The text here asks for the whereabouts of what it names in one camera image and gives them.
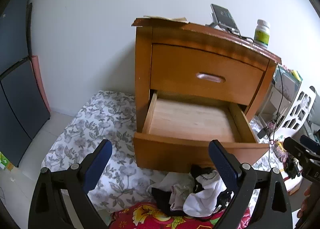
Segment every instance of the wooden nightstand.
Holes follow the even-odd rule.
[[[256,162],[268,145],[257,143],[248,120],[281,59],[202,25],[161,19],[132,25],[137,165],[174,172],[189,172],[191,164],[210,166],[213,139],[240,162]]]

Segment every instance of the blue gripper pad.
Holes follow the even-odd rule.
[[[227,151],[223,148],[218,140],[213,140],[209,143],[209,156],[219,172],[224,184],[235,194],[239,191],[238,175],[226,155]]]
[[[95,189],[111,155],[112,155],[112,143],[111,141],[108,140],[106,141],[102,149],[100,149],[100,152],[94,158],[87,172],[84,174],[84,183],[83,183],[82,189],[86,194],[90,190]]]
[[[315,154],[319,155],[320,154],[320,145],[316,143],[314,140],[310,139],[309,137],[302,135],[300,137],[300,143],[313,151]]]

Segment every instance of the pill bottle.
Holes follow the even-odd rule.
[[[254,33],[254,42],[267,48],[270,37],[270,23],[264,20],[258,20],[258,25]]]

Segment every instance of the drawer handle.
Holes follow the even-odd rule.
[[[212,82],[216,82],[216,83],[224,83],[226,81],[226,79],[224,77],[216,76],[216,75],[212,75],[212,74],[197,73],[196,76],[199,79],[204,79],[204,80],[208,80],[208,81],[212,81]]]

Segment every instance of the floor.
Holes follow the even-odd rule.
[[[72,119],[72,116],[52,111],[50,120],[44,124],[31,142],[20,162],[19,168],[14,168],[11,172],[0,169],[0,199],[21,229],[28,229],[30,203],[40,173],[42,160]],[[303,195],[304,190],[301,189],[298,192],[299,195]],[[67,195],[63,197],[74,227],[82,229],[83,227],[70,198]],[[295,201],[290,202],[292,205],[292,202],[301,203],[301,201],[302,199],[295,199]],[[108,214],[105,214],[103,210],[98,213],[106,220]],[[296,213],[297,211],[292,214],[294,225],[297,222]]]

